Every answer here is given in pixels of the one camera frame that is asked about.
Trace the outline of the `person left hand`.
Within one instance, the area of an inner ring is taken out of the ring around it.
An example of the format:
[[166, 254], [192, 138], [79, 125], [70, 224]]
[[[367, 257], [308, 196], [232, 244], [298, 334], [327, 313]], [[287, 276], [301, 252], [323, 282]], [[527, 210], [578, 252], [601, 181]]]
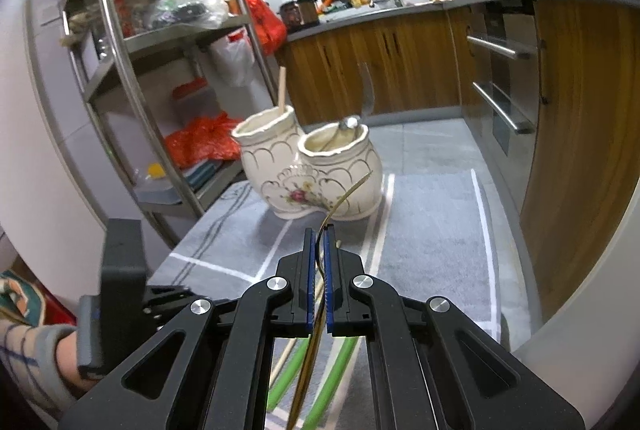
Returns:
[[77, 363], [77, 332], [70, 332], [55, 346], [55, 364], [62, 381], [75, 393], [90, 391], [98, 381], [81, 376]]

